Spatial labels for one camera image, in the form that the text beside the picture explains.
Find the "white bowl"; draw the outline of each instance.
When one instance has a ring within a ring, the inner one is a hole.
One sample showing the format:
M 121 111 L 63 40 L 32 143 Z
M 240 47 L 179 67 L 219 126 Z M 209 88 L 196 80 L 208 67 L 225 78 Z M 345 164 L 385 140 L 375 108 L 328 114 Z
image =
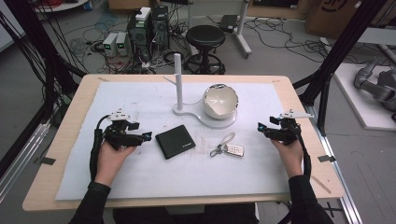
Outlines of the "white bowl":
M 213 119 L 227 119 L 238 107 L 238 96 L 233 88 L 224 84 L 209 87 L 204 93 L 204 110 Z

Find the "black tape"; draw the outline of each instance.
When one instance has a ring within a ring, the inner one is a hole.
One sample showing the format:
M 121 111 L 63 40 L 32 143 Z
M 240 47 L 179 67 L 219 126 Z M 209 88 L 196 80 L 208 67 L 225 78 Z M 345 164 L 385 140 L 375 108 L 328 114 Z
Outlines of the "black tape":
M 55 159 L 44 157 L 43 159 L 40 160 L 40 163 L 52 165 L 53 163 L 55 163 L 55 161 L 56 161 Z
M 333 161 L 335 161 L 335 157 L 330 157 L 328 155 L 318 157 L 318 159 L 319 159 L 320 162 L 324 162 L 324 161 L 333 162 Z

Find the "person's left hand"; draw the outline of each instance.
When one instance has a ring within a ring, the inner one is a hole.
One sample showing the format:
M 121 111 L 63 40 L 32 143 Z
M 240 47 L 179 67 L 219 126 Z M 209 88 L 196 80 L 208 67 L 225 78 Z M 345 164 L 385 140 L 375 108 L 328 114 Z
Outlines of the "person's left hand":
M 105 141 L 99 151 L 97 174 L 94 181 L 110 187 L 123 162 L 135 149 L 136 147 L 127 147 L 116 150 Z

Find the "wallet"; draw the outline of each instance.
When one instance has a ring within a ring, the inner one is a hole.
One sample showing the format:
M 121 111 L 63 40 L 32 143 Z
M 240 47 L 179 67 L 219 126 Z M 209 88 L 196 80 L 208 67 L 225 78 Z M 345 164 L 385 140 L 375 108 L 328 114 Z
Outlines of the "wallet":
M 195 147 L 195 143 L 184 125 L 159 133 L 155 135 L 155 139 L 167 160 Z

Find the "human arm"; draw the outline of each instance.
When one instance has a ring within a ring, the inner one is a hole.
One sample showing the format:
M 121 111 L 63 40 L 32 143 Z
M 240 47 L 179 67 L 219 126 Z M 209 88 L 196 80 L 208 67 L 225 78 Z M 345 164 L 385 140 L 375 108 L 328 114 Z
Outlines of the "human arm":
M 88 186 L 87 193 L 69 224 L 102 223 L 111 184 L 125 159 L 134 152 L 135 149 L 136 147 L 127 147 L 124 150 L 115 150 L 106 141 L 101 145 L 96 177 Z
M 327 213 L 318 204 L 308 176 L 303 175 L 301 163 L 304 154 L 300 142 L 294 141 L 288 146 L 275 140 L 271 140 L 271 142 L 277 148 L 289 177 L 291 223 L 332 223 Z

